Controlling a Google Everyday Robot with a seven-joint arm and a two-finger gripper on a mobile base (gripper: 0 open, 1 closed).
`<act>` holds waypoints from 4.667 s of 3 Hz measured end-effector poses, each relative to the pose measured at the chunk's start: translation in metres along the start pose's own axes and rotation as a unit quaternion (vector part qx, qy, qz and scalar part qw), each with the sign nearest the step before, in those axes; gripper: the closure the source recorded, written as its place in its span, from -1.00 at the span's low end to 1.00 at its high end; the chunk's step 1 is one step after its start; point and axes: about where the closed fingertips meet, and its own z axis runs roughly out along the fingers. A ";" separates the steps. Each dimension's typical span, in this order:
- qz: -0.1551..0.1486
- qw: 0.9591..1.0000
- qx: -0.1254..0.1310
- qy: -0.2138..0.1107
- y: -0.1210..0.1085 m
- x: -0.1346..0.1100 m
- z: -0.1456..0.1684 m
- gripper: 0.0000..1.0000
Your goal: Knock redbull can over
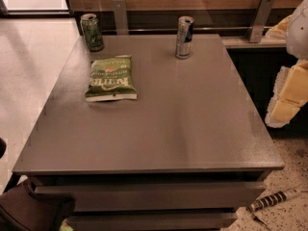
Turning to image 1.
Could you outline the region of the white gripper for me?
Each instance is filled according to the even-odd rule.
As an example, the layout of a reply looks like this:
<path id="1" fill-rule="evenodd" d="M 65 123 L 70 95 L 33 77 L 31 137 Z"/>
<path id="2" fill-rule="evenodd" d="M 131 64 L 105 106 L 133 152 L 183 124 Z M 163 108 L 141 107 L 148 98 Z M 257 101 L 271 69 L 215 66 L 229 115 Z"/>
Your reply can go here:
<path id="1" fill-rule="evenodd" d="M 282 66 L 277 74 L 265 123 L 281 128 L 290 123 L 308 102 L 308 0 L 266 32 L 267 39 L 286 39 L 287 52 L 299 60 L 291 68 Z"/>

